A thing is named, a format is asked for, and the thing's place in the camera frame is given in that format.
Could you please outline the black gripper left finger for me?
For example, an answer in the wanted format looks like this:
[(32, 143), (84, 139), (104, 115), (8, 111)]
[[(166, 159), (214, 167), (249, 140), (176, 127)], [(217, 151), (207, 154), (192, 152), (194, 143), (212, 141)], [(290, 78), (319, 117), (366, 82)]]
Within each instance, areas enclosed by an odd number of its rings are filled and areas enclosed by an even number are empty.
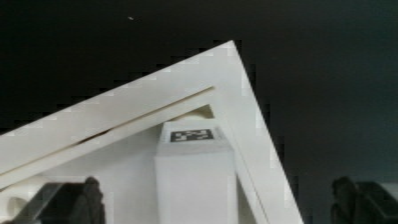
[(15, 224), (107, 224), (98, 179), (50, 182), (15, 217)]

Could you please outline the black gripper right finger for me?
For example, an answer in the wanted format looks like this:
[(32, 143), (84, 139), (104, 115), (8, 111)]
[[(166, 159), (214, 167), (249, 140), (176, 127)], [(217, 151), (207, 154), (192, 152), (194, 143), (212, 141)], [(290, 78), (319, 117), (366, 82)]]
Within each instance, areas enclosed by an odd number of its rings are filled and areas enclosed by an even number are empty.
[(398, 224), (398, 183), (333, 182), (333, 224)]

